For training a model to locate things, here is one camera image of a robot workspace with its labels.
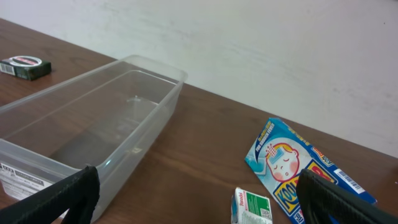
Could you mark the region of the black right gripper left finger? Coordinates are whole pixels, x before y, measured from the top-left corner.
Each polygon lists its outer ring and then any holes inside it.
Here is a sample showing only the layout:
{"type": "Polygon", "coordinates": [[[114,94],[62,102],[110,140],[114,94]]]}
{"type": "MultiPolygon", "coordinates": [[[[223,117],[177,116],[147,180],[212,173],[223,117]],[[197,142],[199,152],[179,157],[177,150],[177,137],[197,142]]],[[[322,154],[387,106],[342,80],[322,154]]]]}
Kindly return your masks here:
{"type": "Polygon", "coordinates": [[[89,224],[100,198],[100,179],[94,166],[1,209],[1,224],[52,223],[65,213],[62,223],[89,224]]]}

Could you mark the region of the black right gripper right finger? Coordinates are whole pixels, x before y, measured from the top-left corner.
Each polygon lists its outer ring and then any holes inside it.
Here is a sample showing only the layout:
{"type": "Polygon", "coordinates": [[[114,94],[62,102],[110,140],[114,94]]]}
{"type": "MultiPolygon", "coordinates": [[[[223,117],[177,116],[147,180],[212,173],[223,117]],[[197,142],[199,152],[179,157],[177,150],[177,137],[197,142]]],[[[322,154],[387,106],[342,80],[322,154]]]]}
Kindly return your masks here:
{"type": "Polygon", "coordinates": [[[304,169],[296,186],[305,223],[396,224],[397,217],[304,169]]]}

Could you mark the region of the blue Kool Fever box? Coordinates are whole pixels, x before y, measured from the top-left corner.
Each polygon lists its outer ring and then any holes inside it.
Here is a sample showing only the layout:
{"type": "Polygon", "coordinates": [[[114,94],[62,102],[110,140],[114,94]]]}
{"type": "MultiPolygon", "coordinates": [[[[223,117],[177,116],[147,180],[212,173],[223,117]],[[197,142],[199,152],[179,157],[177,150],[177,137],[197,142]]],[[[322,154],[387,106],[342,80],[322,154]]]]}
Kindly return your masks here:
{"type": "Polygon", "coordinates": [[[377,200],[329,158],[279,118],[270,118],[245,161],[292,223],[304,223],[296,186],[303,169],[342,187],[361,199],[377,200]]]}

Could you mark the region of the white green medicine box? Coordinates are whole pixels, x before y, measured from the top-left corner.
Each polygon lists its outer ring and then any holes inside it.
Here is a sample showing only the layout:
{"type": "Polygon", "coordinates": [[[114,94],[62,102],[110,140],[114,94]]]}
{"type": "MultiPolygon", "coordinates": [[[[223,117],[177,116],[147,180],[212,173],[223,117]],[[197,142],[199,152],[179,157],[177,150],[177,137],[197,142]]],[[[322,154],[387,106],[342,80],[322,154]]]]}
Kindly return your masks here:
{"type": "Polygon", "coordinates": [[[231,197],[231,223],[272,224],[270,200],[236,187],[231,197]]]}

